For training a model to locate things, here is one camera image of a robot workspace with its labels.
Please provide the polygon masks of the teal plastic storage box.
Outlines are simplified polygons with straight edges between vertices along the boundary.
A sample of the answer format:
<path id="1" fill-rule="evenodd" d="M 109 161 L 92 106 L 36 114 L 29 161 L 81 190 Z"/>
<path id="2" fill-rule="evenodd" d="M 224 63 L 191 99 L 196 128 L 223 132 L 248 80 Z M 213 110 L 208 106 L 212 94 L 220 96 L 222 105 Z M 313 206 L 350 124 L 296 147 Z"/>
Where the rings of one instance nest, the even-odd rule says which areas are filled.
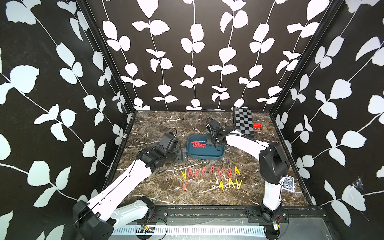
<path id="1" fill-rule="evenodd" d="M 206 148 L 193 148 L 191 142 L 206 143 L 207 135 L 191 135 L 187 141 L 187 153 L 192 159 L 218 161 L 225 155 L 225 147 L 207 146 Z"/>

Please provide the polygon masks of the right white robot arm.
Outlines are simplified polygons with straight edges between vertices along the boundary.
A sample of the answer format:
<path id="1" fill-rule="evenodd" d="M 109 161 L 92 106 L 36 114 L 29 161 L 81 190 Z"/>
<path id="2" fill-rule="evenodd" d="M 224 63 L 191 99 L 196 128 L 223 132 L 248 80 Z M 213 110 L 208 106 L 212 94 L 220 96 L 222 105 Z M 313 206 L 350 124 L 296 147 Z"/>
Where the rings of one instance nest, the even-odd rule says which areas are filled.
<path id="1" fill-rule="evenodd" d="M 261 142 L 208 117 L 207 129 L 214 144 L 226 144 L 238 148 L 259 161 L 260 174 L 265 181 L 264 198 L 260 215 L 266 222 L 278 218 L 282 205 L 284 179 L 290 169 L 283 148 L 276 142 Z"/>

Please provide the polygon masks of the yellow clothespin second row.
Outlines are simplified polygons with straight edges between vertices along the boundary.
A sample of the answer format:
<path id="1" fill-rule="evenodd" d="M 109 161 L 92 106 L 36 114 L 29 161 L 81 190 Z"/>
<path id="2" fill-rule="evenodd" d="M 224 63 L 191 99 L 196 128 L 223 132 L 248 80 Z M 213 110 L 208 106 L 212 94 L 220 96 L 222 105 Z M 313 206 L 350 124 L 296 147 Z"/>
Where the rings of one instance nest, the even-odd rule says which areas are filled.
<path id="1" fill-rule="evenodd" d="M 242 182 L 243 182 L 242 180 L 238 181 L 238 179 L 236 179 L 236 187 L 238 190 L 241 189 Z"/>
<path id="2" fill-rule="evenodd" d="M 222 191 L 224 191 L 224 183 L 223 183 L 223 181 L 220 181 L 219 189 L 221 189 Z"/>
<path id="3" fill-rule="evenodd" d="M 235 188 L 235 184 L 231 178 L 228 178 L 228 185 L 229 187 Z"/>

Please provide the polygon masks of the red clothespin second row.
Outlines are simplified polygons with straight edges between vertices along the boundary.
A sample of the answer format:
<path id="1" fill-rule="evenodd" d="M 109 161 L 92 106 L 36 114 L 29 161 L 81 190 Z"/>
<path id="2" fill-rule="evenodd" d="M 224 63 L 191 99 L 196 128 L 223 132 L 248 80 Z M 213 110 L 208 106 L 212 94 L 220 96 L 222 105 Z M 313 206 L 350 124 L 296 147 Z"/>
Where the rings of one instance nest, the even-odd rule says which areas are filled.
<path id="1" fill-rule="evenodd" d="M 186 189 L 187 189 L 187 185 L 188 185 L 188 181 L 182 181 L 182 189 L 183 189 L 183 191 L 186 191 Z"/>

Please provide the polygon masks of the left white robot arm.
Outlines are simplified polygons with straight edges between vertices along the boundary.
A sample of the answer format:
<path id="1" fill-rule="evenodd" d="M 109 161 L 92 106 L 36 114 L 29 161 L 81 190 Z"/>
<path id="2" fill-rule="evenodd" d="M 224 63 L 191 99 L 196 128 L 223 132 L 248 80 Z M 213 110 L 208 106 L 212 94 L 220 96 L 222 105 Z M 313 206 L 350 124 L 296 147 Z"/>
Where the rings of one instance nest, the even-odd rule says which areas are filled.
<path id="1" fill-rule="evenodd" d="M 132 164 L 100 194 L 74 205 L 73 226 L 84 240 L 107 240 L 128 223 L 139 220 L 147 224 L 155 218 L 155 204 L 147 197 L 124 207 L 120 204 L 153 172 L 177 160 L 179 141 L 173 132 L 165 133 L 159 142 L 140 150 Z"/>

